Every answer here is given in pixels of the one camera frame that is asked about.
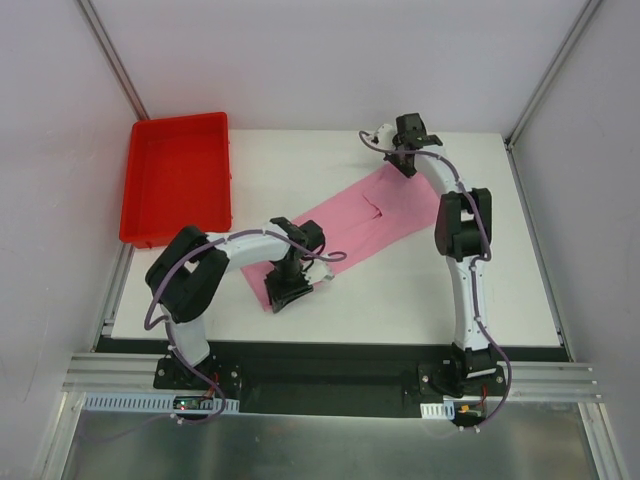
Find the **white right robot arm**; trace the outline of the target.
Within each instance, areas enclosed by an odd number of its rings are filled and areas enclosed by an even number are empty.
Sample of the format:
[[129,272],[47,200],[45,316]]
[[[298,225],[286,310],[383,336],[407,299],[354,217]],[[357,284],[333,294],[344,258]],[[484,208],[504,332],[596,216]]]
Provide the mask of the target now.
[[439,196],[434,238],[450,272],[456,323],[450,360],[430,375],[430,383],[435,391],[460,398],[498,370],[483,284],[484,265],[492,259],[492,194],[467,187],[448,158],[429,150],[443,142],[428,132],[418,113],[396,118],[392,145],[386,159],[407,178],[422,174]]

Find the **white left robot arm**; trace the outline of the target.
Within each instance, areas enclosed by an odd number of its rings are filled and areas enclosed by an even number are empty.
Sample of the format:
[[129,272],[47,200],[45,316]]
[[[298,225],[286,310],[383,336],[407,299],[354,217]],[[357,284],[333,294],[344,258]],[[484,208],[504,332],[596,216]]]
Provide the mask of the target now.
[[216,388],[214,366],[204,313],[225,274],[268,264],[263,275],[267,307],[277,313],[310,294],[314,286],[331,281],[334,274],[323,255],[322,228],[310,220],[295,225],[284,217],[271,219],[263,229],[230,235],[205,233],[196,226],[180,230],[145,275],[152,301],[144,329],[165,326],[169,340],[166,364],[160,365],[157,388]]

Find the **pink t shirt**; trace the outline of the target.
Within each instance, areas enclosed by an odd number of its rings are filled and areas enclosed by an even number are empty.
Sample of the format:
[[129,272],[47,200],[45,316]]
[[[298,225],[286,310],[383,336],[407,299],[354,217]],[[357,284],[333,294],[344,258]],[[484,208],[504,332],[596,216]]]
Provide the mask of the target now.
[[391,244],[432,226],[439,196],[421,174],[406,178],[386,165],[292,220],[312,220],[325,235],[325,250],[343,251],[333,263],[340,274]]

